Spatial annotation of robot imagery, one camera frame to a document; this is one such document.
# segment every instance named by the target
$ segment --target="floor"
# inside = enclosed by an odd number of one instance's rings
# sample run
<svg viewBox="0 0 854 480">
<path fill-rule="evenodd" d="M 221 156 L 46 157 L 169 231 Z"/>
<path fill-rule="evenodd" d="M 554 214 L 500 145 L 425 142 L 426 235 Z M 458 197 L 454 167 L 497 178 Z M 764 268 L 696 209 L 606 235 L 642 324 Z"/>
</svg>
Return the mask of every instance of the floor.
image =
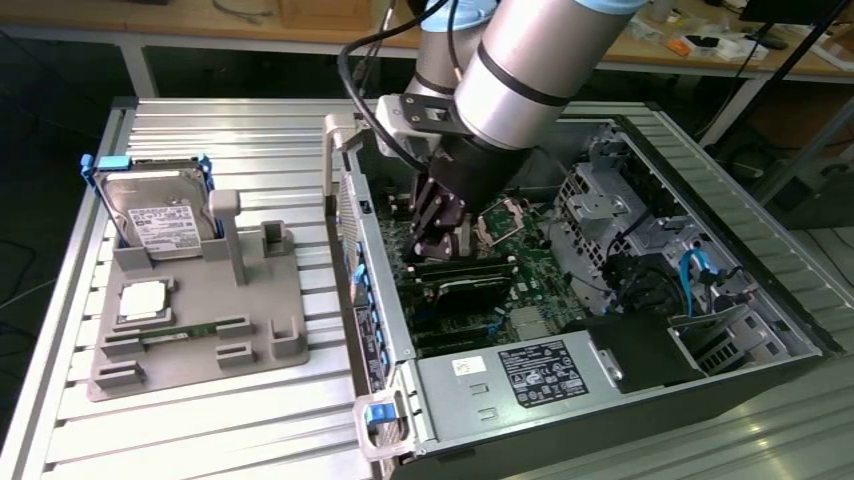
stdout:
<svg viewBox="0 0 854 480">
<path fill-rule="evenodd" d="M 163 96 L 342 97 L 333 57 L 157 48 Z M 398 92 L 414 62 L 386 60 L 369 93 Z M 729 79 L 597 72 L 584 100 L 656 101 L 694 132 Z M 133 95 L 119 52 L 106 45 L 0 38 L 0 304 L 59 272 L 85 189 L 78 160 L 94 153 L 115 96 Z M 51 285 L 0 307 L 0 430 L 6 431 L 51 296 Z"/>
</svg>

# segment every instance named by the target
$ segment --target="table leg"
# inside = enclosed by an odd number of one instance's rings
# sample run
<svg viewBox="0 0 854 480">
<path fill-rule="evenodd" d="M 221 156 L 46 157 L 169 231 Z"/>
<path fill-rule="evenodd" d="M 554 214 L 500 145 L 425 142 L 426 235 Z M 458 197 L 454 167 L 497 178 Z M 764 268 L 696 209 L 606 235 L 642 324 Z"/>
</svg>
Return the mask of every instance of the table leg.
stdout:
<svg viewBox="0 0 854 480">
<path fill-rule="evenodd" d="M 117 45 L 122 50 L 134 91 L 138 97 L 158 97 L 158 84 L 146 59 L 146 46 L 138 35 L 123 35 Z"/>
<path fill-rule="evenodd" d="M 752 78 L 745 82 L 743 87 L 739 89 L 739 93 L 733 97 L 733 100 L 728 103 L 724 112 L 721 112 L 721 116 L 716 120 L 716 123 L 709 127 L 709 130 L 700 141 L 701 147 L 716 143 L 721 139 L 724 132 L 728 131 L 733 122 L 736 122 L 736 119 L 751 104 L 751 100 L 753 100 L 753 97 L 760 93 L 760 89 L 771 78 L 772 76 L 769 74 L 763 74 L 757 78 Z"/>
</svg>

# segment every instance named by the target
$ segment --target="hard drive label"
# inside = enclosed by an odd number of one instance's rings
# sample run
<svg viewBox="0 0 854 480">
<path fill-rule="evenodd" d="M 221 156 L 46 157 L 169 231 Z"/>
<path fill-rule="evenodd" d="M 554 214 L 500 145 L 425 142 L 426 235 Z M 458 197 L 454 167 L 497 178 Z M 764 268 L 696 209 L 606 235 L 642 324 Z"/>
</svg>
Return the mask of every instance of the hard drive label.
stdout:
<svg viewBox="0 0 854 480">
<path fill-rule="evenodd" d="M 202 246 L 197 220 L 189 205 L 137 208 L 129 210 L 129 215 L 143 246 L 150 252 L 170 252 Z"/>
<path fill-rule="evenodd" d="M 590 393 L 561 340 L 505 350 L 498 356 L 517 401 L 525 408 Z"/>
</svg>

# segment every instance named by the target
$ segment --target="white sticker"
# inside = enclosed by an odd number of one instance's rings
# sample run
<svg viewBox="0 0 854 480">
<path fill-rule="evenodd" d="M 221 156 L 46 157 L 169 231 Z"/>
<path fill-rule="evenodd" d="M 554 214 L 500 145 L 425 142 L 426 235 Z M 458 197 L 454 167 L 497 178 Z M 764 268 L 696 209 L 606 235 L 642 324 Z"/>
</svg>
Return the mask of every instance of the white sticker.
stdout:
<svg viewBox="0 0 854 480">
<path fill-rule="evenodd" d="M 137 208 L 129 210 L 129 215 L 143 246 L 150 252 L 171 252 L 202 246 L 197 220 L 189 205 Z"/>
<path fill-rule="evenodd" d="M 473 373 L 486 372 L 484 357 L 460 358 L 452 361 L 452 365 L 454 366 L 454 373 L 458 377 Z"/>
</svg>

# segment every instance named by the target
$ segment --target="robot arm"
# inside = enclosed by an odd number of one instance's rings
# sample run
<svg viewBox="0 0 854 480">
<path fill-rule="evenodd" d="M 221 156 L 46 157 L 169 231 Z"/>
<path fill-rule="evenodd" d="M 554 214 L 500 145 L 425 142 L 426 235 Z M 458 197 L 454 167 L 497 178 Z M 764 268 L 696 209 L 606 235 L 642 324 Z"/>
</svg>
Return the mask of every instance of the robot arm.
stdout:
<svg viewBox="0 0 854 480">
<path fill-rule="evenodd" d="M 426 142 L 409 141 L 410 148 L 430 152 L 410 199 L 412 257 L 472 255 L 473 218 L 520 171 L 645 2 L 504 0 L 489 26 L 460 33 L 462 48 L 477 48 L 462 52 L 472 60 L 453 97 L 452 67 L 437 60 L 448 43 L 428 27 L 409 91 L 378 107 L 396 138 L 421 137 Z"/>
</svg>

